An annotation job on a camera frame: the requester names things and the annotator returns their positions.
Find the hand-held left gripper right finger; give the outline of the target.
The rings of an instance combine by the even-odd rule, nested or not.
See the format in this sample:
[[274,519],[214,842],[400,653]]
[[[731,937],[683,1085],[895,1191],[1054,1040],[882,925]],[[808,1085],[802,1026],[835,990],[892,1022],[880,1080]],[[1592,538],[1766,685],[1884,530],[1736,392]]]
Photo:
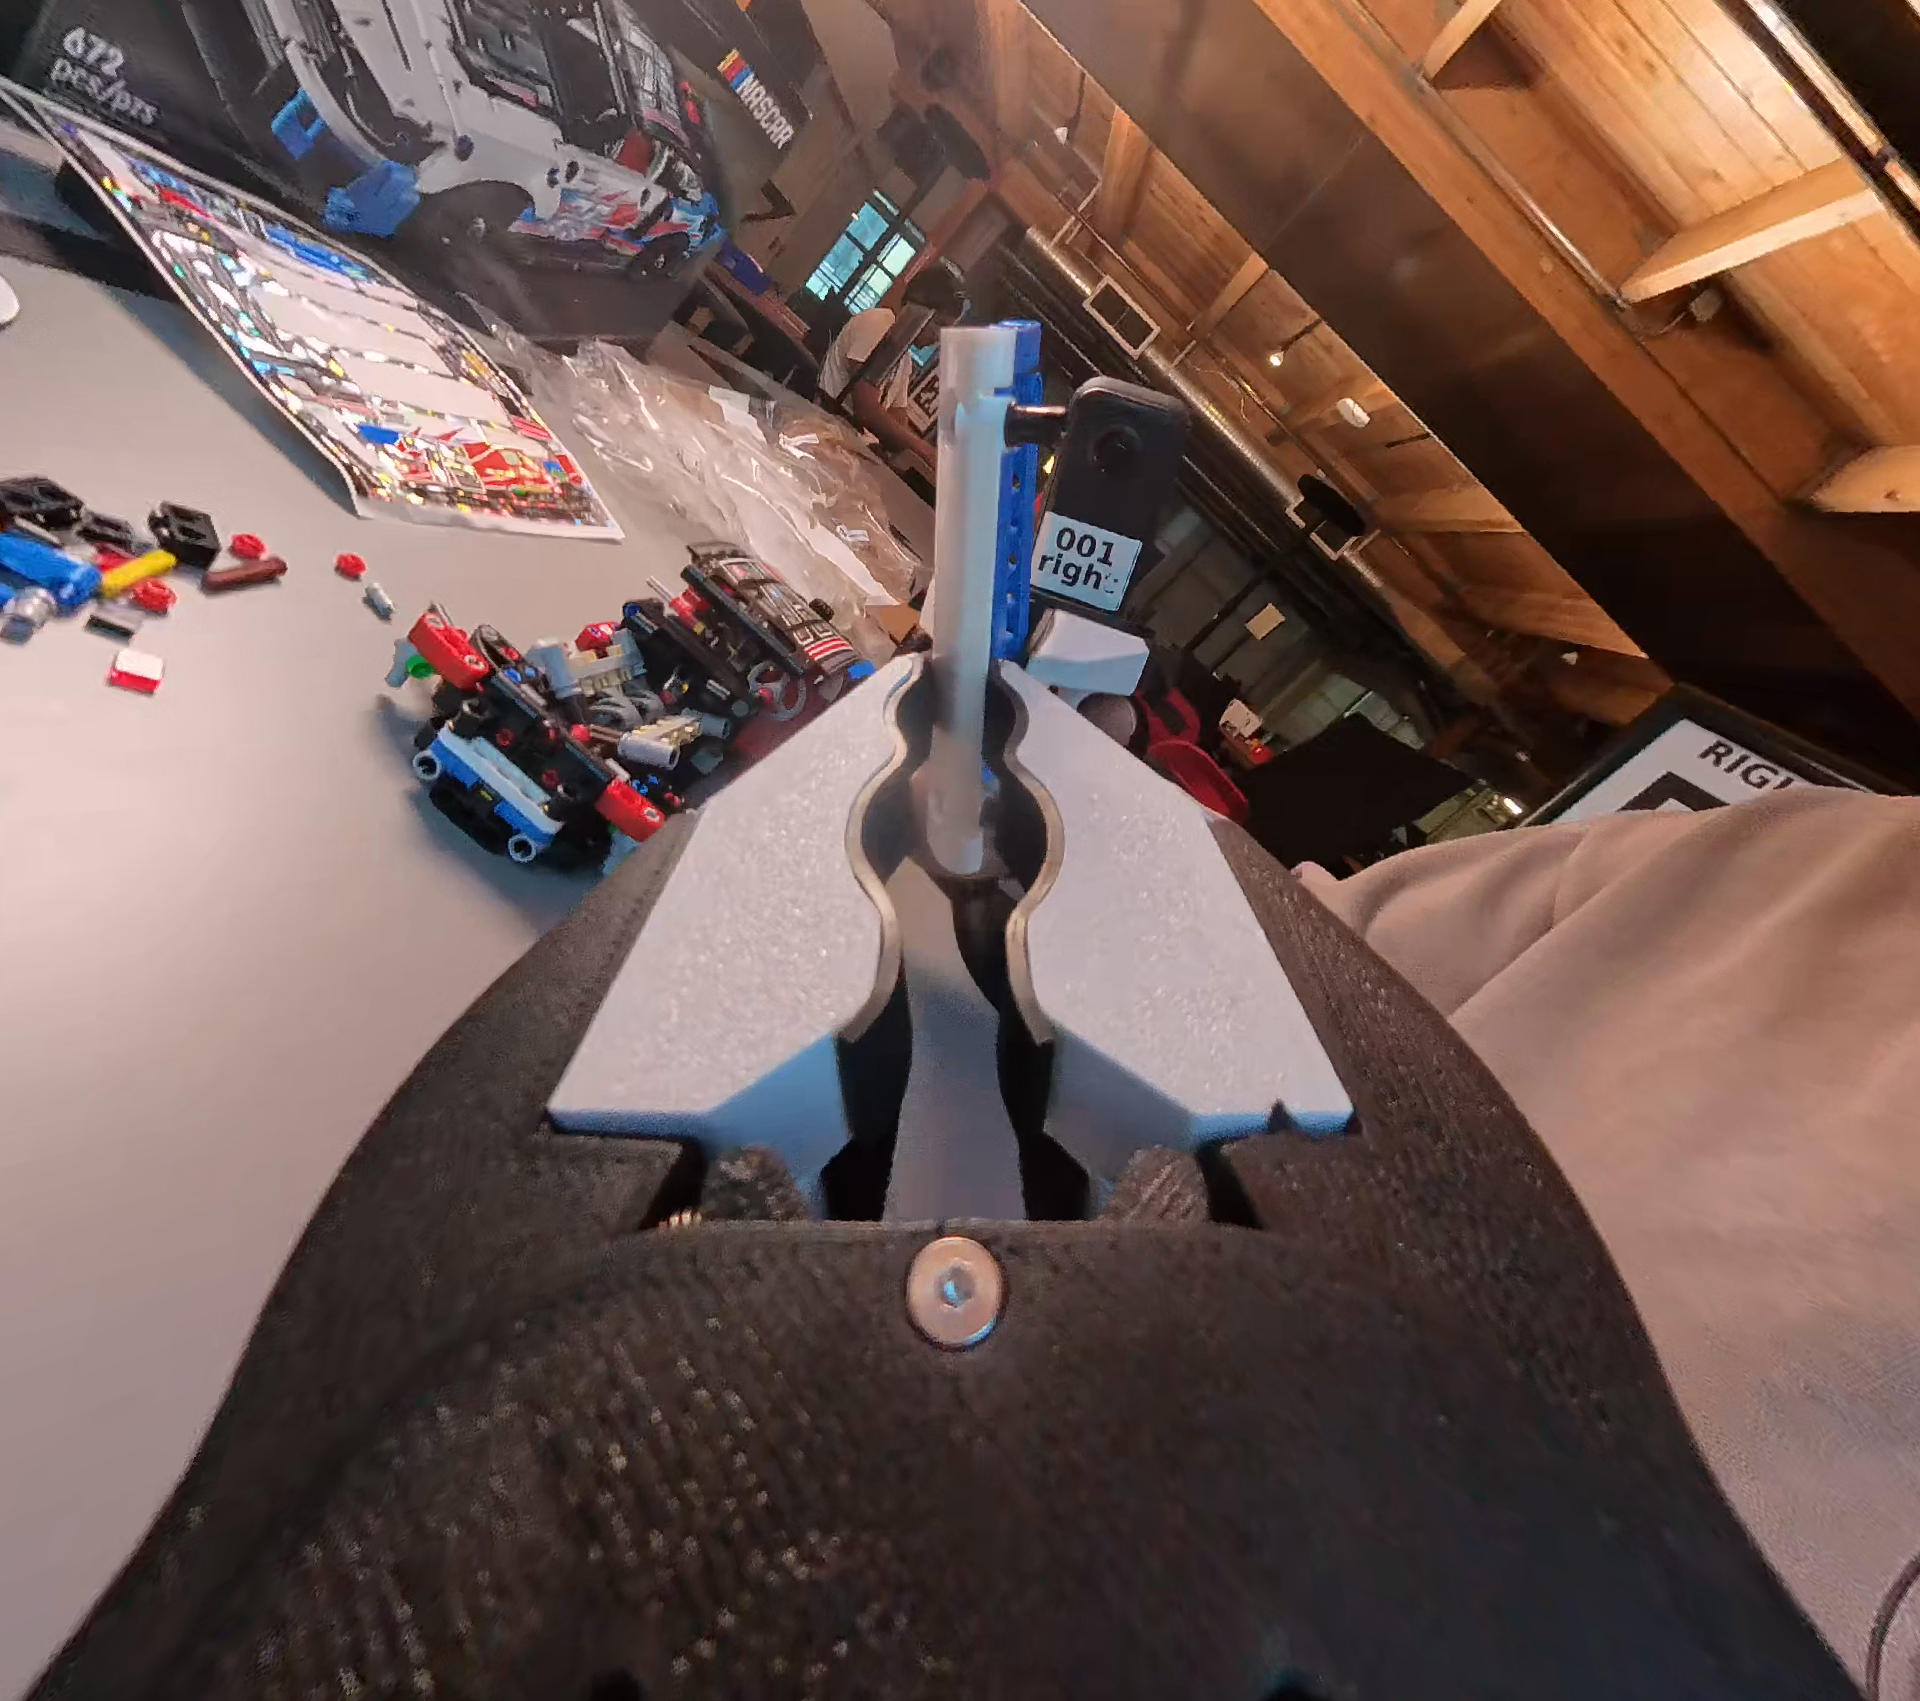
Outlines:
[[1022,1208],[1145,1150],[1345,1132],[1355,1100],[1209,808],[1013,662],[991,680],[991,998]]

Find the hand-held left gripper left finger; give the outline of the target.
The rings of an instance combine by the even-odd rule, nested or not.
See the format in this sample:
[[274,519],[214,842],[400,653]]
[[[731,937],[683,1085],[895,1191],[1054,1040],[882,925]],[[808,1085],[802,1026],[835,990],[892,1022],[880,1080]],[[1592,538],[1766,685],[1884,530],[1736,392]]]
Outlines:
[[862,828],[907,764],[902,704],[925,662],[885,665],[688,818],[546,1097],[553,1128],[769,1150],[822,1208],[822,1172],[855,1134],[843,1043],[901,979]]

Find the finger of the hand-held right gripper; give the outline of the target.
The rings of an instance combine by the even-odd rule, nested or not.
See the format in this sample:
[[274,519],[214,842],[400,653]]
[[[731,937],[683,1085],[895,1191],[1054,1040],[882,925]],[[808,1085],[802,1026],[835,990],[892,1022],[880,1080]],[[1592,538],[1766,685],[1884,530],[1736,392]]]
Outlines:
[[1051,608],[1031,648],[1035,680],[1117,743],[1138,739],[1136,696],[1150,659],[1138,632]]

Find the blue lego panel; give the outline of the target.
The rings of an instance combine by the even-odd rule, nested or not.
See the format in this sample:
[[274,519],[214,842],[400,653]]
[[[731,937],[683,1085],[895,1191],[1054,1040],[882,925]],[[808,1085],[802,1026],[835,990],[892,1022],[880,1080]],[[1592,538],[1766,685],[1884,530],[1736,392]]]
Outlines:
[[[1011,402],[1047,402],[1042,322],[1002,319],[995,325],[1013,339],[1014,346]],[[1032,563],[1036,554],[1042,461],[1042,448],[1002,446],[992,618],[992,656],[1002,662],[1020,662],[1032,631]]]

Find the white lego panel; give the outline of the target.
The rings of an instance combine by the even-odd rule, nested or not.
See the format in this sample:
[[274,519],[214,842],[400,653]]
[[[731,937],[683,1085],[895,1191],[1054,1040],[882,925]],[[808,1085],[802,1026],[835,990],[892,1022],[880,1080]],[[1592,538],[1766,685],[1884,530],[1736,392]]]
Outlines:
[[923,771],[925,845],[950,876],[985,870],[986,718],[995,660],[997,537],[1014,334],[960,327],[941,336],[929,674],[932,729]]

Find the partly built lego truck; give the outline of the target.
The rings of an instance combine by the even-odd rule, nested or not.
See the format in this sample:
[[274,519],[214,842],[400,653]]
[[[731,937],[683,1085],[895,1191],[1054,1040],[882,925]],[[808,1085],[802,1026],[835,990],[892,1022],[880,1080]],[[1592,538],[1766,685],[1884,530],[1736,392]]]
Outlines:
[[443,818],[519,867],[608,872],[875,676],[836,613],[761,557],[688,554],[679,584],[571,636],[416,617],[384,682],[426,695],[408,764]]

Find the pile of mixed lego pieces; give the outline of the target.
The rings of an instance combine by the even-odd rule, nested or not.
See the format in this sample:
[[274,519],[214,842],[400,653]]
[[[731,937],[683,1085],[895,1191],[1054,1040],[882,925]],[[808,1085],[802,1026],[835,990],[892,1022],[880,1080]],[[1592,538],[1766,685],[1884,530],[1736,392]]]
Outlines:
[[42,474],[2,481],[2,640],[24,647],[54,623],[132,642],[182,589],[223,598],[280,584],[286,560],[213,515],[159,503],[142,520],[104,512]]

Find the black lego set box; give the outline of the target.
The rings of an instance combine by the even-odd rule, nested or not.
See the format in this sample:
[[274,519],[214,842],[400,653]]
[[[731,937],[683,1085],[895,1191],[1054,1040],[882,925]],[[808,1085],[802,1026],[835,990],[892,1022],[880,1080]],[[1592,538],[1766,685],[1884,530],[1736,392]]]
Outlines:
[[540,345],[648,345],[804,130],[739,0],[4,0],[4,76]]

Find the red plastic chair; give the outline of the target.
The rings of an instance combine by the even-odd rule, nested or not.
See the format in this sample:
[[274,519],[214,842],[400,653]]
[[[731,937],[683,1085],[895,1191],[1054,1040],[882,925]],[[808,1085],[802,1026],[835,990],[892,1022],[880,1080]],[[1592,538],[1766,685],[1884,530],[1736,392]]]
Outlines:
[[1220,745],[1228,700],[1207,685],[1190,689],[1145,674],[1131,704],[1136,716],[1131,752],[1211,814],[1246,824],[1253,805]]

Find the window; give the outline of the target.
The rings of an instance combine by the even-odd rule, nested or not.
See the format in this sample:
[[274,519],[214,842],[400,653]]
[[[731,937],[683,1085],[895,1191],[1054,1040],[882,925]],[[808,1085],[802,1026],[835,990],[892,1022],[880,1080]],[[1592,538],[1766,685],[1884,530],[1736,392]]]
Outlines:
[[808,272],[800,300],[815,312],[853,317],[880,304],[927,245],[920,225],[875,190]]

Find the clear plastic bag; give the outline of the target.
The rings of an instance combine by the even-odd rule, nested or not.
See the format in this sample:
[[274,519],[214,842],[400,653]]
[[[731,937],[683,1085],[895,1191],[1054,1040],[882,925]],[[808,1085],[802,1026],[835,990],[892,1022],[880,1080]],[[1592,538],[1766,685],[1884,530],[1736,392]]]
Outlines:
[[686,543],[745,548],[870,660],[892,659],[932,575],[932,506],[853,423],[713,383],[614,345],[554,352],[484,317],[487,350],[596,473],[675,519]]

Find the person's beige hoodie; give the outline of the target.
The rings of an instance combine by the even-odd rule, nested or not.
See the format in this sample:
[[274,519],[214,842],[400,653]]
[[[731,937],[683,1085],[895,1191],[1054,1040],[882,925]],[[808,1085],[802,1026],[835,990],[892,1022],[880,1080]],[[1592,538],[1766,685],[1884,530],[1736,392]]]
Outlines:
[[1823,1637],[1917,1698],[1919,803],[1796,787],[1301,876],[1546,1142]]

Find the black framed white sign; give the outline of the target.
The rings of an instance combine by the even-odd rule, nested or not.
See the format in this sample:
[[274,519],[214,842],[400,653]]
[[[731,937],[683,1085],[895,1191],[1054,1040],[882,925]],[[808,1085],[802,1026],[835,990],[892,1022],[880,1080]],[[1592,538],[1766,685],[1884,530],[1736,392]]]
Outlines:
[[1796,787],[1875,794],[1905,788],[1688,685],[1677,685],[1611,743],[1526,826],[1657,813],[1713,813]]

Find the holographic sticker sheet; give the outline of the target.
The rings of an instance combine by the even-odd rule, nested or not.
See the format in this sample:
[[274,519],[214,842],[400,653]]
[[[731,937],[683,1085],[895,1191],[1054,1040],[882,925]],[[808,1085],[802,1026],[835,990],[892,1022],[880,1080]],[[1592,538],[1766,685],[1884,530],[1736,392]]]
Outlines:
[[466,325],[388,266],[13,80],[4,103],[344,481],[356,515],[622,540],[533,399]]

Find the silver ventilation duct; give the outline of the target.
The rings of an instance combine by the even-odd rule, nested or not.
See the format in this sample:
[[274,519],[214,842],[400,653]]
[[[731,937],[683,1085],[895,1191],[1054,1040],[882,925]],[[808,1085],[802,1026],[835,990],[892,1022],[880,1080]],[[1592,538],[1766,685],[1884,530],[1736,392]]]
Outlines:
[[1312,560],[1346,568],[1357,584],[1385,584],[1428,600],[1457,596],[1439,568],[1389,537],[1352,543],[1345,554],[1315,552],[1292,517],[1302,478],[1290,474],[1267,442],[1273,414],[1232,374],[1205,379],[1173,362],[1160,345],[1138,356],[1090,312],[1098,278],[1078,257],[1042,231],[1024,228],[999,246],[1002,297],[1029,300],[1048,330],[1048,345],[1075,381],[1107,374],[1150,392],[1166,392],[1188,409],[1183,489],[1246,548],[1275,565]]

